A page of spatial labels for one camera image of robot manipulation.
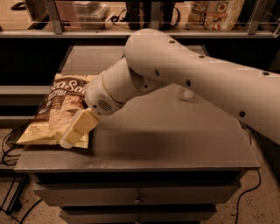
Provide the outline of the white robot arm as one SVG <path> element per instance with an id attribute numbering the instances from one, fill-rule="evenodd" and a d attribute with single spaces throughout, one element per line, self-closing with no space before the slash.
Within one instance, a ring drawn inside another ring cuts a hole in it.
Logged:
<path id="1" fill-rule="evenodd" d="M 188 88 L 280 144 L 280 75 L 207 57 L 154 29 L 135 31 L 124 57 L 85 86 L 86 109 L 73 116 L 59 144 L 72 148 L 129 100 L 169 84 Z"/>

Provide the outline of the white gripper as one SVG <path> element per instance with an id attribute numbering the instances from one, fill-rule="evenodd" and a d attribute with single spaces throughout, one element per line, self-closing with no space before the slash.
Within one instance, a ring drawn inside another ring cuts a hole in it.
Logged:
<path id="1" fill-rule="evenodd" d="M 118 111 L 122 105 L 114 101 L 104 89 L 88 87 L 85 103 L 89 108 L 83 109 L 66 128 L 59 145 L 65 149 L 88 147 L 88 135 L 100 121 L 100 115 L 109 116 Z"/>

